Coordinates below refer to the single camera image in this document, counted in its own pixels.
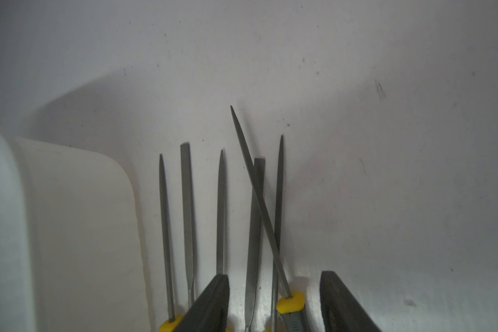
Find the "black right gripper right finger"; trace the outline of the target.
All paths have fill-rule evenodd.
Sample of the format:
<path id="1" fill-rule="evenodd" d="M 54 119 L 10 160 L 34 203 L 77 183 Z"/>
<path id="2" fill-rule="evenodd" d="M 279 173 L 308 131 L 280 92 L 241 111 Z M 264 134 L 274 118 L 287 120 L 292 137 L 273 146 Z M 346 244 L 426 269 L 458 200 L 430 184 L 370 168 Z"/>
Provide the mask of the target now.
<path id="1" fill-rule="evenodd" d="M 377 331 L 380 329 L 333 271 L 322 271 L 320 303 L 325 331 Z"/>

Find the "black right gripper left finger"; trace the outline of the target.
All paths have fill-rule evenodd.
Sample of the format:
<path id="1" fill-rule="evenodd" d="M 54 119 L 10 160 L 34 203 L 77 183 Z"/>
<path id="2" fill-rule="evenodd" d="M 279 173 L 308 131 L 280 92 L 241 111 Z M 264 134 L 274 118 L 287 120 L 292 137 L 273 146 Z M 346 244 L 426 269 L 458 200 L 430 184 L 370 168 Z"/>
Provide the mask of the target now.
<path id="1" fill-rule="evenodd" d="M 228 322 L 230 283 L 227 275 L 213 277 L 174 332 L 225 332 Z"/>

